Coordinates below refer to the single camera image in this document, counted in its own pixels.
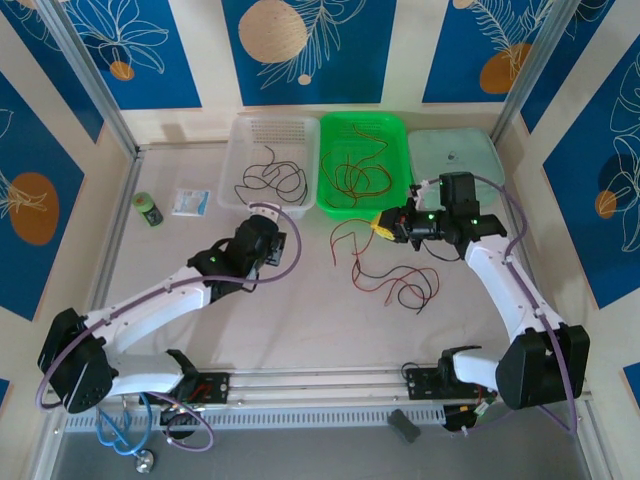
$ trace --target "yellow connector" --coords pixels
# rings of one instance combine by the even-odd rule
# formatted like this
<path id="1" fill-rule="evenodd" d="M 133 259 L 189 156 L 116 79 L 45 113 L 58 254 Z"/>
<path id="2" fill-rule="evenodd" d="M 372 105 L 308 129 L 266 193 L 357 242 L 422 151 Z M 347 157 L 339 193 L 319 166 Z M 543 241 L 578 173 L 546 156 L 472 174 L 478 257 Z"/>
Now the yellow connector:
<path id="1" fill-rule="evenodd" d="M 391 241 L 395 240 L 395 237 L 393 236 L 393 232 L 391 230 L 378 225 L 378 222 L 380 222 L 380 215 L 382 215 L 382 213 L 376 215 L 376 218 L 371 221 L 371 228 L 373 228 L 373 231 L 380 235 L 382 238 Z"/>

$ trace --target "green plastic tray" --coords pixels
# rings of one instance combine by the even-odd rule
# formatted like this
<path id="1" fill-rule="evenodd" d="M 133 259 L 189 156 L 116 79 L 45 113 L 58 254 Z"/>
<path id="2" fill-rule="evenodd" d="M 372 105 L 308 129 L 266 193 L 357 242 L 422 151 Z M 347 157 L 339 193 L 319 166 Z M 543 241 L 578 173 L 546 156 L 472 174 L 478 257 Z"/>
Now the green plastic tray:
<path id="1" fill-rule="evenodd" d="M 388 113 L 339 112 L 325 115 L 320 125 L 317 203 L 329 217 L 373 220 L 382 210 L 406 203 L 412 179 L 407 131 L 402 120 Z M 382 140 L 387 147 L 382 150 L 384 143 L 363 135 Z M 361 160 L 357 168 L 351 167 Z M 389 173 L 391 182 L 382 168 Z M 354 205 L 353 197 L 340 191 L 347 190 L 347 185 L 355 187 L 358 193 L 381 192 L 389 185 L 390 189 L 380 195 L 361 197 Z"/>

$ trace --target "small green bottle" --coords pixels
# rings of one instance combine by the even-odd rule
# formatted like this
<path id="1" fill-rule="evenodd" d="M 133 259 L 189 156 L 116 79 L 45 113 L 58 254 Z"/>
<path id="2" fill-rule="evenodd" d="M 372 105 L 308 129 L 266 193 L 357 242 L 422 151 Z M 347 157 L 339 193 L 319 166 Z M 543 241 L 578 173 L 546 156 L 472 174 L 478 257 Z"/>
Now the small green bottle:
<path id="1" fill-rule="evenodd" d="M 147 192 L 138 192 L 133 196 L 133 206 L 140 212 L 140 215 L 147 221 L 152 227 L 157 227 L 162 223 L 164 217 L 156 204 L 154 203 L 151 195 Z"/>

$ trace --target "light blue plastic tray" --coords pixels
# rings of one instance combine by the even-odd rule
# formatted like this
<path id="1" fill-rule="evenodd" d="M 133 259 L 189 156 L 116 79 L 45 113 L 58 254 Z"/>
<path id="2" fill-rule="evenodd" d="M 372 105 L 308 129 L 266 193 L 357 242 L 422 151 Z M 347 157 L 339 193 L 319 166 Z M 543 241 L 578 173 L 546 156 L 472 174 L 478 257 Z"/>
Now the light blue plastic tray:
<path id="1" fill-rule="evenodd" d="M 411 170 L 416 183 L 438 178 L 443 173 L 471 172 L 498 185 L 504 185 L 504 169 L 489 136 L 479 128 L 451 130 L 418 130 L 409 134 Z M 498 193 L 476 180 L 476 196 L 480 205 L 491 205 Z M 440 208 L 437 188 L 424 196 L 429 210 Z"/>

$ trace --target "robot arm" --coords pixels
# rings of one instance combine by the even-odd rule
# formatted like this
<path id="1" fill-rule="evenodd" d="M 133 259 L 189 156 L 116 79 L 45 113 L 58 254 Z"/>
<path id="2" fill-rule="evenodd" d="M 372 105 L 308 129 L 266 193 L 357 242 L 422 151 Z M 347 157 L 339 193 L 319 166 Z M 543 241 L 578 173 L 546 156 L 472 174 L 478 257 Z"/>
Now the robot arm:
<path id="1" fill-rule="evenodd" d="M 197 253 L 165 281 L 120 304 L 83 317 L 73 309 L 58 314 L 38 358 L 43 373 L 74 338 L 101 319 L 109 319 L 100 328 L 100 337 L 89 335 L 83 340 L 51 378 L 65 408 L 79 413 L 105 397 L 144 391 L 172 392 L 178 400 L 189 396 L 197 388 L 198 374 L 184 354 L 169 350 L 160 355 L 127 355 L 125 351 L 187 312 L 239 290 L 253 291 L 242 282 L 194 279 L 217 276 L 251 281 L 265 263 L 278 265 L 286 236 L 278 231 L 274 213 L 257 209 L 234 237 Z"/>
<path id="2" fill-rule="evenodd" d="M 412 187 L 415 196 L 417 188 Z M 372 227 L 388 240 L 410 242 L 416 251 L 424 241 L 452 244 L 487 289 L 510 342 L 503 355 L 478 347 L 443 352 L 439 375 L 448 378 L 438 379 L 440 384 L 483 385 L 497 390 L 512 409 L 564 400 L 558 361 L 541 321 L 544 315 L 567 362 L 574 397 L 580 396 L 589 351 L 584 328 L 567 326 L 544 301 L 515 256 L 505 256 L 509 245 L 506 230 L 495 215 L 480 215 L 472 174 L 442 175 L 440 197 L 444 210 L 418 211 L 415 198 L 409 198 L 404 207 L 382 212 Z"/>

